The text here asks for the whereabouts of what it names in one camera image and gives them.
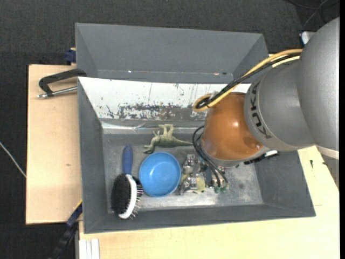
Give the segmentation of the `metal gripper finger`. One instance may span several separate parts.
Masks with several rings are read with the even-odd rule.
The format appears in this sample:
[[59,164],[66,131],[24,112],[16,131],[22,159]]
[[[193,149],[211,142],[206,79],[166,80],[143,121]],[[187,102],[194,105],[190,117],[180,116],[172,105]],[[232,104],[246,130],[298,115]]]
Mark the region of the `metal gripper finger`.
[[197,174],[199,170],[199,160],[194,154],[188,154],[183,164],[183,174]]
[[195,193],[197,190],[197,180],[195,177],[186,176],[181,178],[178,193],[179,195],[184,195],[186,193]]

